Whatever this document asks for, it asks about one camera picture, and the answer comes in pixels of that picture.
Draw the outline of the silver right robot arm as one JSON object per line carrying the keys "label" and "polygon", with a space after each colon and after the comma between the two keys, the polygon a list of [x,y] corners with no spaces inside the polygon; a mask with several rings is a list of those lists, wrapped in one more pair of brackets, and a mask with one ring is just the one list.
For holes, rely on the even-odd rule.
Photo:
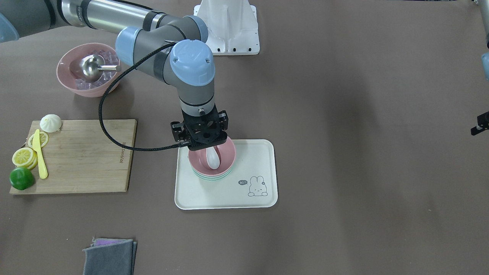
{"label": "silver right robot arm", "polygon": [[197,151],[227,141],[228,117],[214,101],[215,65],[206,45],[208,28],[197,16],[175,17],[125,0],[2,0],[1,42],[62,26],[88,27],[117,34],[115,51],[129,68],[105,90],[133,70],[176,88],[183,120],[172,122],[176,144]]}

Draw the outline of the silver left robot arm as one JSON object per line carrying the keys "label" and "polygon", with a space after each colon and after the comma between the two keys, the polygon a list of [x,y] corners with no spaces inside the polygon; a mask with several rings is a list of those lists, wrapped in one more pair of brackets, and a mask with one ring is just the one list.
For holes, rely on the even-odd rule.
{"label": "silver left robot arm", "polygon": [[[479,14],[482,21],[484,30],[484,42],[487,49],[489,48],[489,1],[488,0],[472,0],[472,2],[478,6]],[[486,52],[481,56],[482,68],[484,71],[485,80],[489,81],[489,53]],[[482,132],[488,131],[489,128],[489,112],[486,111],[480,114],[477,118],[477,124],[470,129],[470,134],[475,136]]]}

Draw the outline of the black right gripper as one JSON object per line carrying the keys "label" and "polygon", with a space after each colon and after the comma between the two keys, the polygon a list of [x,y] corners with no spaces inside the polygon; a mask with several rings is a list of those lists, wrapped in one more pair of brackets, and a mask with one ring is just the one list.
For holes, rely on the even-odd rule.
{"label": "black right gripper", "polygon": [[180,147],[189,149],[206,149],[220,146],[227,141],[228,115],[226,111],[217,111],[214,107],[210,113],[190,116],[182,112],[183,121],[171,122],[173,138]]}

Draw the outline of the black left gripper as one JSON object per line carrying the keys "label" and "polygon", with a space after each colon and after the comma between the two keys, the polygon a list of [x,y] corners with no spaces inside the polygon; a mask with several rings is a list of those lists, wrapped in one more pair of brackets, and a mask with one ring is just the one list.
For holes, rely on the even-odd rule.
{"label": "black left gripper", "polygon": [[489,112],[485,112],[477,117],[477,125],[470,129],[470,134],[475,136],[489,129]]}

